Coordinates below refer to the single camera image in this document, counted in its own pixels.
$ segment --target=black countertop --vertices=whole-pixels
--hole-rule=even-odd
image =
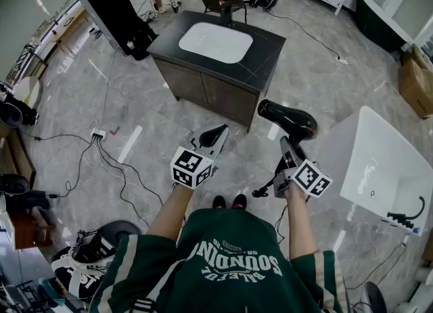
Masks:
[[[198,22],[219,24],[219,16],[183,11],[177,14],[147,51],[155,58],[232,82],[254,93],[265,91],[286,38],[236,21],[232,29],[249,34],[253,40],[240,62],[227,64],[179,47],[182,36]]]

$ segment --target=gray marble floor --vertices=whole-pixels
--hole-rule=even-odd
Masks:
[[[131,0],[139,9],[144,0]],[[203,11],[201,0],[180,0],[182,9]],[[140,10],[149,9],[147,2]],[[329,45],[350,65],[336,61],[335,55],[309,38],[293,22],[274,18],[261,8],[248,8],[248,23],[287,38],[267,97],[310,112],[320,125],[319,136],[304,143],[315,159],[328,130],[362,105],[368,105],[400,131],[433,164],[431,141],[433,119],[421,120],[400,97],[397,90],[398,63],[367,40],[353,18],[342,10],[335,17],[332,8],[316,0],[278,0],[271,10],[290,16],[309,33]],[[235,13],[242,21],[243,13]],[[171,10],[159,16],[152,27],[159,33],[176,16]],[[106,150],[117,158],[136,126],[143,127],[125,162],[134,165],[143,182],[165,200],[171,188],[169,163],[177,147],[191,131],[212,123],[228,123],[229,136],[217,158],[219,170],[200,187],[188,207],[188,213],[207,208],[221,194],[229,202],[240,192],[248,196],[248,209],[271,223],[279,218],[284,201],[267,197],[254,199],[251,192],[272,177],[279,157],[281,130],[268,137],[271,123],[255,117],[249,134],[230,120],[204,110],[188,101],[175,101],[164,86],[153,60],[140,62],[115,53],[104,36],[87,38],[87,28],[77,31],[73,43],[76,55],[56,51],[42,78],[43,96],[40,122],[26,131],[42,137],[62,133],[89,136],[89,129],[100,124],[108,133]],[[26,138],[26,146],[37,169],[36,188],[65,194],[64,183],[77,178],[79,155],[86,144],[77,139],[56,138],[36,142]],[[129,183],[122,193],[137,206],[140,216],[151,222],[160,202],[140,188],[137,176],[127,170]],[[74,243],[78,229],[91,229],[116,219],[131,220],[143,232],[147,227],[135,215],[131,205],[119,198],[122,174],[100,164],[97,149],[87,152],[81,165],[78,185],[67,198],[52,201],[57,227],[55,244]],[[378,217],[352,206],[340,197],[309,202],[313,227],[321,249],[333,249],[341,233],[345,237],[338,248],[342,271],[348,287],[356,287],[403,240],[399,228],[379,223]],[[427,227],[433,225],[430,217]],[[287,216],[280,232],[288,236]],[[414,272],[420,263],[427,233],[411,236],[405,253],[380,283],[388,308],[407,299],[415,283]],[[288,238],[281,243],[288,254]],[[381,266],[370,280],[378,282],[395,262],[401,250]],[[348,292],[351,302],[359,301],[359,289]]]

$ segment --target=sink vanity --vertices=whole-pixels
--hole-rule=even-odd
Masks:
[[[433,169],[372,109],[363,106],[333,127],[318,163],[334,180],[325,195],[340,195],[376,213],[383,222],[419,236],[423,233],[432,198]],[[406,223],[393,218],[395,214],[405,214]]]
[[[286,38],[183,11],[147,49],[173,95],[250,129]]]

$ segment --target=white sneaker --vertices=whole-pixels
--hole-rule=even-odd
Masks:
[[[167,7],[162,6],[161,8],[158,9],[158,13],[163,14],[164,12],[166,12],[168,10]]]

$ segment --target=hand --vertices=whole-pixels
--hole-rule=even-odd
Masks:
[[[294,180],[289,182],[289,188],[284,191],[284,196],[287,200],[294,198],[301,198],[302,200],[306,199],[306,194]]]

